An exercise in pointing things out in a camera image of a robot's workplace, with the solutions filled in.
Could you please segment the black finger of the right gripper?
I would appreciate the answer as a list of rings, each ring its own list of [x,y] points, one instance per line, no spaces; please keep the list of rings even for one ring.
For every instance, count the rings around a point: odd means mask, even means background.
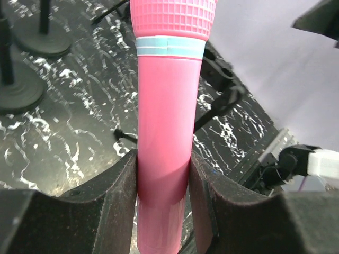
[[[299,16],[293,28],[316,33],[336,41],[338,48],[338,0],[323,0]]]

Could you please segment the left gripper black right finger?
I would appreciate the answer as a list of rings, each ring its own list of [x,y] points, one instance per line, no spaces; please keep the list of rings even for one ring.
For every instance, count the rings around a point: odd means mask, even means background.
[[[338,253],[338,191],[258,194],[191,155],[198,253]]]

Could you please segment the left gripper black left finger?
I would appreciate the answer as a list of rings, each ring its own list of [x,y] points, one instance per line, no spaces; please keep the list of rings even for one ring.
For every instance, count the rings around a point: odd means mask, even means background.
[[[136,151],[59,197],[1,190],[1,253],[129,253]]]

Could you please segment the round base stand with scissor clamp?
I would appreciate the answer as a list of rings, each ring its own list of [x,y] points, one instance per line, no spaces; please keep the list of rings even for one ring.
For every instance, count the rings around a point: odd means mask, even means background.
[[[23,62],[13,61],[10,24],[1,16],[1,114],[21,114],[43,99],[47,83]]]

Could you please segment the pink microphone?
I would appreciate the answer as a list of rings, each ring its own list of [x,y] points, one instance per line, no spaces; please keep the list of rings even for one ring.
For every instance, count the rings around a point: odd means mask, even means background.
[[[198,83],[216,1],[131,1],[138,58],[137,247],[178,253]]]

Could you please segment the round base stand with clip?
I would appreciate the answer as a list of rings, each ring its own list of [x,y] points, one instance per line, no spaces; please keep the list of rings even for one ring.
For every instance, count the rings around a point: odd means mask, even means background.
[[[65,56],[72,42],[66,30],[50,20],[51,1],[40,1],[40,14],[17,20],[12,28],[13,39],[23,51],[44,58]]]

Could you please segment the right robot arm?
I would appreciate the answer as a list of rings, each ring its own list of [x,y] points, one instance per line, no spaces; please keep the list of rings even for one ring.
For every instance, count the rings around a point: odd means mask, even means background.
[[[338,40],[338,1],[320,1],[293,23],[293,28]],[[254,171],[243,183],[263,194],[302,176],[303,187],[310,176],[320,177],[338,188],[338,152],[317,146],[291,143],[287,130],[281,130],[259,157]]]

